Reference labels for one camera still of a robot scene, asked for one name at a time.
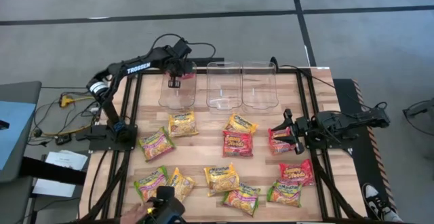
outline shoe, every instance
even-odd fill
[[[365,183],[361,188],[363,191],[363,200],[369,206],[370,210],[377,216],[378,220],[384,221],[384,216],[391,213],[396,214],[396,211],[391,205],[382,200],[377,189],[369,183]]]

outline gray floor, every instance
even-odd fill
[[[434,0],[300,1],[303,9],[434,5]],[[0,0],[0,21],[293,9],[292,0]],[[321,14],[305,19],[317,65],[331,67],[336,78],[357,79],[367,104],[389,103],[392,124],[376,130],[376,136],[399,213],[405,221],[431,223],[434,164],[425,158],[434,153],[433,139],[412,129],[401,110],[432,97],[434,11]],[[276,56],[281,64],[307,65],[295,15],[0,26],[0,83],[40,80],[43,86],[84,86],[107,64],[145,53],[156,36],[168,32],[213,43],[216,56],[227,60]],[[197,47],[192,56],[209,53],[206,47]],[[51,102],[63,91],[43,89],[39,104]],[[52,111],[43,128],[59,129],[67,112]],[[74,126],[88,121],[80,118]],[[433,122],[425,115],[415,123],[432,131]],[[28,147],[26,155],[39,157],[59,149],[86,150],[87,143]],[[41,211],[37,222],[70,221],[76,214],[76,202],[64,203]]]

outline wooden tabletop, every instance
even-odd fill
[[[333,84],[332,74],[329,69],[312,68],[312,74],[330,84]],[[306,93],[309,114],[313,115],[310,102],[307,80],[303,78],[304,90]],[[118,112],[121,108],[123,98],[124,79],[119,86],[113,103]],[[151,135],[158,128],[168,126],[168,114],[163,107],[159,106],[158,100],[161,91],[162,75],[144,75],[136,123],[138,125],[138,136],[140,138]],[[319,110],[340,110],[336,91],[320,81],[313,80],[315,92],[319,103]],[[132,84],[127,114],[130,114],[135,81]],[[293,151],[281,155],[272,155],[268,146],[268,128],[275,127],[283,121],[284,109],[290,108],[293,118],[301,117],[302,107],[296,76],[293,74],[277,74],[276,86],[279,104],[277,114],[273,115],[243,115],[247,120],[259,124],[258,130],[253,137],[253,158],[222,157],[222,128],[227,122],[229,115],[211,114],[206,104],[207,81],[206,75],[197,75],[197,92],[195,101],[195,116],[199,134],[196,136],[174,138],[176,150],[173,152],[146,163],[142,150],[137,147],[132,151],[130,167],[127,173],[126,190],[123,201],[123,210],[129,210],[135,203],[140,202],[140,197],[134,189],[133,182],[149,175],[153,170],[164,165],[167,173],[171,175],[178,167],[181,173],[196,181],[196,186],[191,194],[184,200],[185,213],[183,215],[187,222],[227,222],[227,221],[320,221],[321,212],[318,203],[317,190],[315,186],[302,188],[301,208],[285,206],[282,204],[266,202],[266,194],[273,182],[279,178],[279,163],[300,164],[303,160],[310,158],[309,152],[305,151],[296,155]],[[366,216],[366,210],[357,180],[353,160],[340,149],[329,150],[332,171],[337,188],[345,197],[347,202],[361,215]],[[93,153],[90,158],[87,177],[81,195],[80,213],[87,213],[90,187],[94,179],[96,167],[102,152]],[[96,203],[102,192],[105,190],[107,177],[111,162],[112,152],[108,152],[96,179],[95,189],[92,196],[92,205]],[[207,197],[207,184],[203,168],[206,166],[227,166],[234,164],[239,174],[240,181],[252,187],[261,188],[259,207],[254,217],[251,217],[236,208],[222,206],[223,194]],[[328,203],[328,213],[333,216],[330,193],[324,185],[325,198]],[[115,211],[117,188],[114,190],[111,199],[109,216],[112,217]]]

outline person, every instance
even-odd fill
[[[121,216],[120,224],[136,224],[140,221],[147,213],[148,209],[152,208],[153,203],[148,202],[144,204],[135,204],[131,210],[127,211]]]
[[[363,200],[365,200],[366,205],[369,206],[378,220],[403,222],[396,213],[396,210],[391,207],[390,203],[381,199],[379,192],[374,186],[370,183],[365,183],[362,187],[362,191]]]

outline paper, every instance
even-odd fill
[[[0,101],[0,119],[9,123],[8,129],[0,130],[0,170],[5,166],[35,106],[26,102]]]
[[[67,150],[61,150],[58,153],[49,152],[45,162],[55,164],[57,166],[72,168],[74,170],[81,170],[83,169],[86,160],[86,155],[81,155],[79,153],[74,153]],[[36,181],[35,188],[33,189],[33,193],[70,198],[73,196],[74,189],[75,185],[72,184],[38,179]]]

